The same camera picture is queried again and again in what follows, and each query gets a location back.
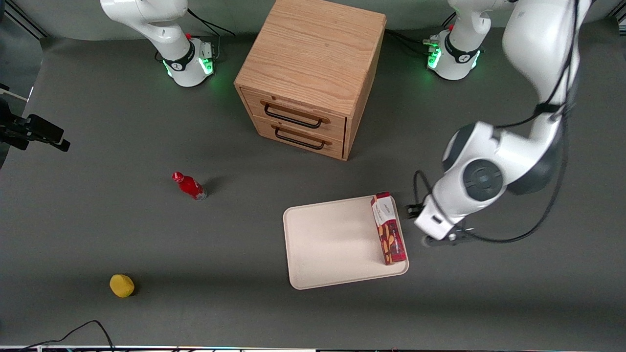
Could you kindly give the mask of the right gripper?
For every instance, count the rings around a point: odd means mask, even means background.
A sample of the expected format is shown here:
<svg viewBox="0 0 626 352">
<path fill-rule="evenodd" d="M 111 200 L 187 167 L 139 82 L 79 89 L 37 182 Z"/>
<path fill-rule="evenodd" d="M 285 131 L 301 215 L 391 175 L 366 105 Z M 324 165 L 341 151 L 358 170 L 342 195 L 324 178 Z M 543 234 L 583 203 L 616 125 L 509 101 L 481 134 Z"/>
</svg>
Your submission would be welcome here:
<svg viewBox="0 0 626 352">
<path fill-rule="evenodd" d="M 36 114 L 27 118 L 13 114 L 8 103 L 0 99 L 1 142 L 19 150 L 26 150 L 29 142 L 41 142 L 67 152 L 71 143 L 63 136 L 63 129 Z"/>
</svg>

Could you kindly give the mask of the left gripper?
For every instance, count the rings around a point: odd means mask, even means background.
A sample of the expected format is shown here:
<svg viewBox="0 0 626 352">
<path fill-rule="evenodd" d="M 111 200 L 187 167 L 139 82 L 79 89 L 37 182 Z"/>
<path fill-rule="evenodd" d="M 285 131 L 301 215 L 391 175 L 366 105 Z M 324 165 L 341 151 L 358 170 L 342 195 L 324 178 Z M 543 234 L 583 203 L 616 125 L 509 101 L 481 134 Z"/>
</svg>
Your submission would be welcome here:
<svg viewBox="0 0 626 352">
<path fill-rule="evenodd" d="M 447 238 L 454 226 L 463 221 L 463 216 L 450 217 L 438 209 L 432 195 L 426 196 L 423 203 L 405 206 L 405 211 L 408 219 L 414 219 L 418 229 L 437 241 Z"/>
</svg>

